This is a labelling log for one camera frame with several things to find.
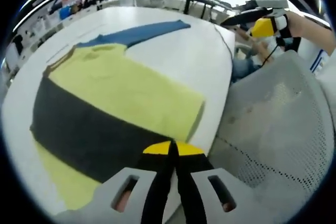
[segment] yellow cloth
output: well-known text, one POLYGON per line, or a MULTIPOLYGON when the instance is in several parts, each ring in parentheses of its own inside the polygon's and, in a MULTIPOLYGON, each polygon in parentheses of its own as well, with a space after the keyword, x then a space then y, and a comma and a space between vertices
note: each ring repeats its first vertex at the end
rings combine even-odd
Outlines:
POLYGON ((71 168, 50 154, 38 142, 35 143, 40 159, 66 207, 76 210, 89 203, 100 183, 71 168))
POLYGON ((125 50, 121 44, 76 48, 49 78, 101 111, 185 142, 203 96, 126 58, 125 50))

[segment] jeans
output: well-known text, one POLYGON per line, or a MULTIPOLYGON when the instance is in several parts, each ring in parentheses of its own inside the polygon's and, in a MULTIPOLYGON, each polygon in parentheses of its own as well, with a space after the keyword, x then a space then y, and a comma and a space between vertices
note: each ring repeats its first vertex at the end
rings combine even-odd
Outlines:
POLYGON ((255 65, 251 58, 244 60, 233 58, 231 82, 235 83, 260 68, 261 66, 255 65))

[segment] desk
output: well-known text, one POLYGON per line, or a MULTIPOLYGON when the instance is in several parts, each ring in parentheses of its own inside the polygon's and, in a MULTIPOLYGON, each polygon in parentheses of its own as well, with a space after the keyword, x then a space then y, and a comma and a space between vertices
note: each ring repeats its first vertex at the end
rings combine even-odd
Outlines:
MULTIPOLYGON (((114 7, 74 21, 43 45, 23 65, 10 86, 2 109, 5 142, 19 177, 31 195, 49 213, 65 210, 56 189, 44 170, 29 131, 36 92, 47 65, 67 53, 73 45, 131 27, 181 19, 191 28, 174 31, 126 51, 126 57, 176 80, 205 97, 203 116, 190 143, 207 154, 214 140, 232 72, 232 60, 214 24, 162 9, 114 7)), ((234 51, 234 33, 217 26, 234 51)), ((172 180, 164 221, 180 203, 177 179, 172 180)))

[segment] person's hand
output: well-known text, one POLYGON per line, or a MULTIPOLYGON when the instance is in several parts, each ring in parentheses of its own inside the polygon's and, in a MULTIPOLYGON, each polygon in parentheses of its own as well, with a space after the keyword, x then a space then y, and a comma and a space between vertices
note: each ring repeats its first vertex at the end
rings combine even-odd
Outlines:
POLYGON ((293 12, 286 12, 288 17, 288 28, 292 37, 303 37, 305 18, 293 12))

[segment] white table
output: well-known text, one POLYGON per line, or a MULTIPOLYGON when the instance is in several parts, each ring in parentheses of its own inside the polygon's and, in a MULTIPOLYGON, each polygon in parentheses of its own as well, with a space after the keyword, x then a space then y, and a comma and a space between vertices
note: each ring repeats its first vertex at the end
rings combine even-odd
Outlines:
MULTIPOLYGON (((178 19, 191 24, 191 28, 135 45, 126 51, 126 57, 205 96, 204 113, 190 143, 202 148, 207 154, 222 116, 232 72, 228 48, 209 22, 162 9, 106 8, 73 22, 53 35, 23 65, 3 104, 3 130, 9 153, 23 184, 47 212, 56 214, 65 210, 65 206, 39 160, 29 131, 42 72, 73 45, 91 40, 99 34, 178 19)), ((217 29, 233 52, 235 35, 224 28, 217 26, 217 29)), ((174 177, 164 221, 168 220, 179 203, 177 180, 174 177)))

